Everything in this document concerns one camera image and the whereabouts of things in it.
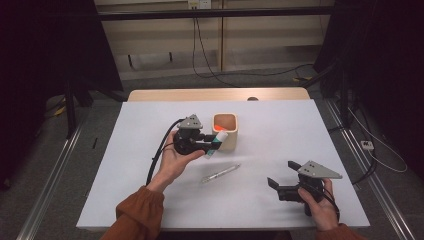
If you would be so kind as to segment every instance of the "orange object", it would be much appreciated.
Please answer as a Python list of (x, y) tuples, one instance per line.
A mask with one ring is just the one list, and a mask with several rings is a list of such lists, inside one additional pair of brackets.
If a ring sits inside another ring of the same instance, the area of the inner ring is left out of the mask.
[(216, 124), (213, 127), (215, 128), (216, 131), (227, 131), (227, 129), (225, 129), (225, 128), (219, 126), (219, 125), (216, 125)]

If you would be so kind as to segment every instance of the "electrical outlet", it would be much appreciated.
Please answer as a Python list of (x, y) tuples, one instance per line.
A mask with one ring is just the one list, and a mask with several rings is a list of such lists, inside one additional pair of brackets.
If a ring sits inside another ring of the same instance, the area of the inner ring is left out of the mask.
[(371, 141), (361, 141), (361, 146), (364, 150), (374, 150), (374, 146)]
[(188, 9), (199, 9), (199, 0), (188, 0)]
[(211, 0), (199, 0), (199, 9), (212, 9)]

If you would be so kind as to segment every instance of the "metal rail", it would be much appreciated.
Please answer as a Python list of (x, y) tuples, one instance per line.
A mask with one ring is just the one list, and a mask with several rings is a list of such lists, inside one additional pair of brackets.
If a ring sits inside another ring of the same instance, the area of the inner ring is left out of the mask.
[(291, 8), (248, 8), (248, 9), (197, 9), (144, 12), (99, 12), (98, 14), (69, 13), (52, 15), (69, 19), (96, 19), (100, 21), (177, 19), (177, 18), (217, 18), (217, 17), (260, 17), (260, 16), (306, 16), (331, 15), (334, 13), (354, 13), (359, 6), (322, 6)]
[[(334, 102), (330, 102), (329, 100), (326, 100), (326, 103), (331, 112), (331, 115), (334, 118), (334, 121), (339, 126), (342, 126), (342, 121), (339, 117), (340, 111), (337, 108), (336, 104)], [(352, 151), (353, 156), (358, 162), (361, 170), (365, 173), (367, 171), (367, 168), (371, 164), (367, 158), (367, 155), (363, 152), (362, 148), (360, 147), (360, 144), (358, 143), (358, 141), (356, 140), (355, 136), (353, 135), (350, 129), (349, 130), (342, 129), (341, 133), (343, 137), (345, 138), (346, 143), (349, 146), (350, 150)], [(386, 213), (387, 218), (392, 224), (393, 229), (395, 230), (399, 239), (415, 240), (416, 238), (414, 234), (412, 233), (411, 229), (409, 228), (408, 223), (405, 220), (405, 217), (403, 216), (399, 207), (393, 201), (390, 194), (387, 192), (386, 188), (384, 187), (377, 173), (373, 173), (369, 177), (368, 183), (370, 184), (371, 189), (373, 190), (376, 198), (380, 202), (380, 205), (383, 208), (383, 211)]]
[(66, 164), (71, 156), (72, 151), (74, 150), (75, 144), (78, 141), (79, 135), (81, 133), (81, 128), (87, 119), (89, 114), (89, 110), (86, 109), (81, 114), (81, 121), (77, 125), (74, 133), (71, 138), (66, 140), (62, 152), (57, 159), (55, 166), (53, 167), (50, 176), (44, 185), (43, 190), (37, 198), (36, 203), (31, 209), (28, 218), (26, 219), (23, 227), (21, 228), (21, 232), (19, 233), (17, 240), (32, 240), (35, 237), (35, 234), (40, 227), (40, 224), (43, 220), (43, 217), (49, 207), (51, 199), (53, 197), (53, 193), (56, 190), (57, 185), (59, 184), (59, 180), (65, 170)]

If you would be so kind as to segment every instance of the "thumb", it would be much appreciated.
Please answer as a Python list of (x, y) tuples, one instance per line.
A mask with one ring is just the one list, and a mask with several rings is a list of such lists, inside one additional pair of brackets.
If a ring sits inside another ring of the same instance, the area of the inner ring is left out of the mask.
[(308, 191), (300, 187), (297, 190), (297, 192), (299, 193), (303, 201), (305, 201), (309, 205), (311, 210), (315, 208), (316, 206), (318, 206), (318, 203), (315, 201), (314, 197), (312, 197), (312, 195)]
[(194, 152), (190, 153), (189, 155), (186, 155), (184, 157), (184, 161), (186, 162), (186, 164), (188, 164), (189, 162), (191, 162), (191, 161), (193, 161), (195, 159), (198, 159), (199, 157), (201, 157), (203, 155), (205, 155), (205, 151), (203, 151), (203, 150), (197, 150), (197, 151), (194, 151)]

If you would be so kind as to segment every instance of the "white table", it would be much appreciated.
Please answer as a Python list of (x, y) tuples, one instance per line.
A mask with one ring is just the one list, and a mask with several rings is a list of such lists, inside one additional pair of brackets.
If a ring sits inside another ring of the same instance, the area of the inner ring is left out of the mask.
[[(314, 227), (302, 204), (280, 202), (267, 185), (267, 177), (280, 185), (297, 184), (297, 173), (287, 167), (289, 160), (313, 160), (341, 173), (344, 178), (333, 181), (340, 221), (351, 227), (369, 226), (314, 101), (284, 100), (124, 103), (77, 227), (111, 226), (116, 205), (145, 183), (151, 158), (175, 120), (196, 113), (202, 132), (208, 134), (212, 116), (220, 112), (238, 115), (237, 148), (190, 163), (166, 189), (164, 230)], [(200, 183), (202, 177), (236, 163), (242, 164), (240, 169)]]

